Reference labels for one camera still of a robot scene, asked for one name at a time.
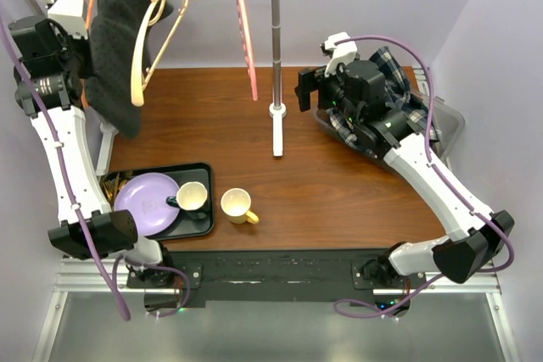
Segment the black dotted skirt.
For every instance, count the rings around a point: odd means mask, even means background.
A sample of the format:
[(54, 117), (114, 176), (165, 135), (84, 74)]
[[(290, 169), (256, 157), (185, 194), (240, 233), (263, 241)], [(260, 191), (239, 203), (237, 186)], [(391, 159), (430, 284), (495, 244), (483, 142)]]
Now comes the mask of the black dotted skirt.
[(150, 0), (98, 0), (89, 41), (93, 75), (85, 82), (87, 103), (122, 136), (141, 130), (142, 110), (131, 102), (132, 55)]

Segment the navy beige plaid skirt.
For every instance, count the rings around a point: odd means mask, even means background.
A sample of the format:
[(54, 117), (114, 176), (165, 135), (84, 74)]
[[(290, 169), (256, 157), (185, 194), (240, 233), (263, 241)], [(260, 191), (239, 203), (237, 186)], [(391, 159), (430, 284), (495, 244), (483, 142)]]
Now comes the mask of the navy beige plaid skirt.
[(388, 47), (368, 60), (356, 56), (350, 64), (340, 64), (335, 75), (343, 84), (344, 99), (326, 113), (348, 147), (381, 159), (409, 136), (419, 136), (430, 149), (439, 140), (428, 108), (412, 96), (406, 73)]

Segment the pink plastic hanger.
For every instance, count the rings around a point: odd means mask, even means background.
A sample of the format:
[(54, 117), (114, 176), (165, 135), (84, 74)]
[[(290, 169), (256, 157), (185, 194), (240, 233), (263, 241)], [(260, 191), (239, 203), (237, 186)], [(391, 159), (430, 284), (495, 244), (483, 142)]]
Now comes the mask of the pink plastic hanger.
[(249, 77), (251, 97), (256, 102), (258, 100), (258, 85), (255, 72), (255, 58), (250, 35), (247, 5), (245, 0), (236, 0), (236, 5), (238, 11), (238, 27), (244, 51), (244, 61)]

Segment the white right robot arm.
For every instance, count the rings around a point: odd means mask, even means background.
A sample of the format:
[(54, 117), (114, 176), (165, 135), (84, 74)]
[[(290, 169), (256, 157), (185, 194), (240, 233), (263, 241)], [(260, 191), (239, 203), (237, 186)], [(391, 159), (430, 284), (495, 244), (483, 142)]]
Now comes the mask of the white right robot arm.
[(385, 77), (375, 63), (355, 59), (334, 74), (324, 67), (305, 68), (295, 88), (301, 111), (310, 109), (312, 92), (318, 93), (320, 109), (336, 108), (358, 142), (411, 185), (445, 229), (440, 239), (401, 242), (382, 255), (377, 275), (384, 286), (396, 288), (419, 271), (439, 272), (462, 284), (501, 251), (513, 217), (477, 199), (425, 148), (423, 130), (388, 103)]

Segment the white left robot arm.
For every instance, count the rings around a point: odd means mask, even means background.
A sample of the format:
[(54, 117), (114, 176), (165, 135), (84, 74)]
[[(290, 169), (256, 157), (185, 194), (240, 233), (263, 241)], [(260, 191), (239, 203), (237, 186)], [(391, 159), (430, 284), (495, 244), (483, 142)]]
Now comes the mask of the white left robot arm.
[(172, 285), (176, 267), (167, 249), (140, 236), (128, 211), (111, 208), (92, 165), (81, 106), (81, 82), (93, 73), (86, 36), (41, 16), (16, 20), (8, 32), (32, 82), (14, 73), (16, 101), (42, 142), (57, 193), (52, 246), (81, 260), (120, 253), (132, 277), (152, 287)]

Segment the black serving tray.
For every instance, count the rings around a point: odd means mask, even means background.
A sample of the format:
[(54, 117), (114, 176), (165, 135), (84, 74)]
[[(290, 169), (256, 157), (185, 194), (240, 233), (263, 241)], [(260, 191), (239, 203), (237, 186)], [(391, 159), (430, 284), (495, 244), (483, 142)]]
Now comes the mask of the black serving tray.
[(133, 177), (149, 172), (165, 174), (174, 179), (179, 188), (191, 181), (197, 181), (206, 186), (210, 194), (210, 215), (202, 220), (193, 220), (187, 217), (181, 210), (174, 222), (164, 231), (148, 238), (158, 241), (182, 239), (189, 237), (199, 237), (211, 232), (215, 224), (215, 215), (213, 210), (213, 171), (209, 164), (205, 162), (174, 164), (159, 167), (148, 167), (131, 170)]

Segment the yellow mug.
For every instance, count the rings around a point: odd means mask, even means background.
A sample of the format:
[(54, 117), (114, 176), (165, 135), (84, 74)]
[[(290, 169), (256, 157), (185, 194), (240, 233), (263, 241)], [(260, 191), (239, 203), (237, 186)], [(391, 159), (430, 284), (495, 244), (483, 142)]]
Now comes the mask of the yellow mug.
[(257, 225), (260, 218), (251, 210), (252, 199), (242, 188), (231, 188), (221, 197), (221, 210), (228, 220), (235, 225), (249, 223)]

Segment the gold cutlery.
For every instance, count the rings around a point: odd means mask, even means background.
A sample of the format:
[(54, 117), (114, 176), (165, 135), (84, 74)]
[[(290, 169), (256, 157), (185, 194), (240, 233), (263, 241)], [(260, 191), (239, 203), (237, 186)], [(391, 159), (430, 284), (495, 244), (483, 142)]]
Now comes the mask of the gold cutlery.
[(118, 194), (126, 186), (132, 176), (133, 172), (128, 170), (111, 173), (102, 178), (101, 187), (111, 206), (114, 206)]

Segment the clear plastic bin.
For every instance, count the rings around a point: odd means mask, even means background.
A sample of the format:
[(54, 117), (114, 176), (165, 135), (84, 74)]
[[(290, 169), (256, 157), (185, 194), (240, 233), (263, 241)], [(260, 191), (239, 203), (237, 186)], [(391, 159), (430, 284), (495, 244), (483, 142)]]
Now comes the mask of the clear plastic bin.
[[(412, 96), (418, 97), (428, 108), (428, 81), (423, 70), (420, 67), (412, 66), (403, 66), (402, 69), (411, 84)], [(321, 131), (341, 145), (345, 145), (340, 135), (332, 127), (328, 115), (324, 110), (313, 109), (312, 115)], [(451, 167), (449, 154), (462, 134), (465, 127), (465, 120), (459, 112), (445, 105), (443, 99), (436, 97), (434, 100), (433, 125), (439, 133), (439, 140), (431, 143), (432, 149), (449, 169)]]

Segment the dark green mug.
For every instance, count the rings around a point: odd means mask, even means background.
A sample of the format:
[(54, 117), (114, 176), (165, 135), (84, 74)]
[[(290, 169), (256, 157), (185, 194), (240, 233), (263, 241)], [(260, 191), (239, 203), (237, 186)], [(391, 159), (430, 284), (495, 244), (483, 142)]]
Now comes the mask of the dark green mug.
[(206, 186), (197, 181), (183, 184), (175, 196), (165, 200), (172, 208), (180, 209), (193, 220), (202, 220), (210, 215), (210, 194)]

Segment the purple plate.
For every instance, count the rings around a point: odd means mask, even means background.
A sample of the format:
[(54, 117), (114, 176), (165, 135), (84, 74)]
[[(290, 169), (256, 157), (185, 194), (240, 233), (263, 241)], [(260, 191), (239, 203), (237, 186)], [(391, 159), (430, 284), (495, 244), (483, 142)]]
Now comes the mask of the purple plate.
[(177, 182), (168, 175), (157, 172), (137, 175), (117, 194), (114, 210), (128, 210), (138, 234), (150, 237), (166, 230), (179, 215), (180, 209), (166, 202), (178, 189)]

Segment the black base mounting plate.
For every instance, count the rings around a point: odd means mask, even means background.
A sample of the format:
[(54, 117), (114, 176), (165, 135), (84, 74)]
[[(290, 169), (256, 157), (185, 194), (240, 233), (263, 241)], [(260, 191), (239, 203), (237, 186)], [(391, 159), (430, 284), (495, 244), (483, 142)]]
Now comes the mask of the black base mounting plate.
[(371, 279), (380, 249), (172, 251), (171, 265), (190, 280), (188, 306), (209, 301), (324, 302), (355, 298), (385, 302), (403, 280)]

